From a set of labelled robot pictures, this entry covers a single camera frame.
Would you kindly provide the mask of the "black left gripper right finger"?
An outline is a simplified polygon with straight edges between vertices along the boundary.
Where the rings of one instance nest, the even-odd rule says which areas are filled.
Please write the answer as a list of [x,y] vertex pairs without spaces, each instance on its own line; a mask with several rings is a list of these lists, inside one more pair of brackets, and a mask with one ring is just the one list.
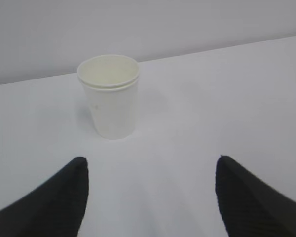
[[296,237],[296,202],[229,156],[217,161],[215,191],[230,237]]

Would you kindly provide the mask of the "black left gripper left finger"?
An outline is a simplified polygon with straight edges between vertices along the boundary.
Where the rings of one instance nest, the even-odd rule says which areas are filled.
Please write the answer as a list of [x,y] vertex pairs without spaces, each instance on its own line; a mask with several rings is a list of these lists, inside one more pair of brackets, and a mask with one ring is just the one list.
[[0,237],[76,237],[88,202],[88,162],[76,157],[0,210]]

